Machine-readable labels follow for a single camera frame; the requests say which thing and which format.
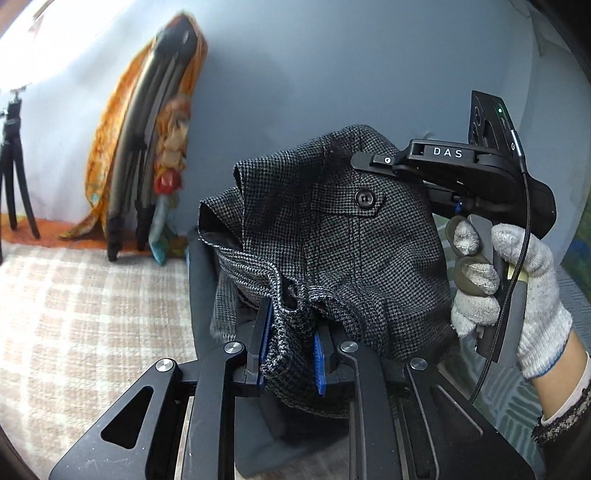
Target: gloved hand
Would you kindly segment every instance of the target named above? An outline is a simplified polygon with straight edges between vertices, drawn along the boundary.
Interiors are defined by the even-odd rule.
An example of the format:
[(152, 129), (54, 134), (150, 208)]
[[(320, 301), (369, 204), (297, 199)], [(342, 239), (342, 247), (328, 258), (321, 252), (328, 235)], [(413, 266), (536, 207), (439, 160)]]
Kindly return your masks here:
[[(515, 225), (495, 225), (492, 245), (501, 257), (516, 264), (525, 231)], [(454, 246), (464, 255), (479, 249), (479, 237), (472, 224), (461, 221), (454, 234)], [(568, 340), (573, 319), (559, 298), (550, 248), (531, 235), (523, 270), (528, 273), (527, 302), (517, 357), (525, 378), (540, 377), (558, 361)], [(472, 332), (476, 325), (493, 325), (499, 315), (494, 292), (499, 277), (490, 264), (468, 264), (463, 274), (487, 297), (475, 297), (458, 291), (452, 306), (452, 325), (460, 337)]]

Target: beige checkered surface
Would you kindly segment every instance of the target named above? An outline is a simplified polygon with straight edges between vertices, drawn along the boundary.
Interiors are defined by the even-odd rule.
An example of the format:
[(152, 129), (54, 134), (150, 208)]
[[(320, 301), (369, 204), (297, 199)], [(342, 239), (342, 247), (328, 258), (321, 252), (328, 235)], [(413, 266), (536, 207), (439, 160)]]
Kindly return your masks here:
[(0, 424), (42, 479), (156, 360), (195, 358), (187, 267), (2, 245)]

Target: black button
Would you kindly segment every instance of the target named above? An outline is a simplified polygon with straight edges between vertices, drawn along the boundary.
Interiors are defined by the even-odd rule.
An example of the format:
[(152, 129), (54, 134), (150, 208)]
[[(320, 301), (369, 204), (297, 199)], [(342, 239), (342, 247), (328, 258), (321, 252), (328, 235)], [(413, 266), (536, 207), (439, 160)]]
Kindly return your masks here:
[(370, 190), (360, 189), (355, 194), (355, 201), (361, 208), (371, 208), (375, 205), (375, 195)]

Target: black cable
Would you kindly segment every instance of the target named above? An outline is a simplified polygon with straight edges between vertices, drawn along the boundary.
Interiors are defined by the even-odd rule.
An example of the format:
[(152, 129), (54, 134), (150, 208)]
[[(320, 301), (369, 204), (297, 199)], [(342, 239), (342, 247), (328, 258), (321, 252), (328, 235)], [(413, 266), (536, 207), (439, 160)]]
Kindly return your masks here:
[(507, 292), (505, 293), (505, 297), (503, 299), (503, 305), (501, 310), (499, 311), (499, 316), (496, 319), (495, 323), (495, 336), (493, 337), (493, 341), (491, 343), (491, 347), (486, 355), (486, 360), (484, 362), (484, 367), (482, 368), (482, 372), (480, 372), (480, 377), (478, 378), (478, 382), (476, 382), (476, 386), (472, 391), (472, 395), (470, 395), (470, 403), (474, 403), (476, 397), (480, 393), (482, 386), (486, 380), (486, 376), (488, 375), (488, 371), (491, 368), (492, 363), (492, 355), (496, 349), (496, 343), (499, 339), (499, 335), (501, 334), (501, 319), (504, 318), (506, 310), (511, 305), (511, 296), (513, 295), (513, 290), (515, 289), (515, 285), (517, 284), (517, 280), (519, 279), (519, 275), (521, 274), (521, 269), (523, 268), (523, 264), (525, 262), (525, 256), (527, 255), (527, 249), (530, 244), (530, 236), (531, 236), (531, 203), (530, 203), (530, 187), (527, 183), (527, 170), (525, 169), (525, 159), (521, 164), (521, 173), (523, 176), (523, 184), (525, 189), (525, 208), (526, 208), (526, 220), (525, 220), (525, 235), (523, 240), (523, 245), (521, 246), (521, 252), (519, 253), (519, 258), (517, 259), (517, 263), (515, 264), (515, 271), (511, 277), (509, 282), (509, 287), (507, 288)]

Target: mini tripod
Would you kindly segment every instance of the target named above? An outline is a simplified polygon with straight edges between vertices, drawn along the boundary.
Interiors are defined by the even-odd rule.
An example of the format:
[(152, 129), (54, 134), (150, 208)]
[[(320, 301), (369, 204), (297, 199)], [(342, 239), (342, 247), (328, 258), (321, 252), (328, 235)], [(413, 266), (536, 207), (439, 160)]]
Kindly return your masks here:
[[(10, 221), (10, 228), (16, 230), (17, 228), (17, 212), (14, 205), (14, 170), (17, 171), (18, 187), (21, 191), (22, 204), (27, 213), (27, 220), (31, 226), (31, 232), (37, 239), (41, 238), (35, 217), (33, 215), (33, 207), (31, 207), (31, 199), (29, 198), (29, 191), (27, 189), (27, 179), (25, 178), (25, 165), (22, 160), (22, 145), (21, 145), (21, 104), (22, 100), (18, 94), (23, 92), (25, 87), (11, 90), (14, 98), (8, 103), (8, 107), (3, 112), (0, 112), (0, 118), (6, 117), (3, 128), (2, 144), (0, 145), (0, 202), (2, 199), (2, 178), (6, 180), (6, 203), (8, 208), (8, 218)], [(2, 263), (2, 247), (0, 244), (0, 264)]]

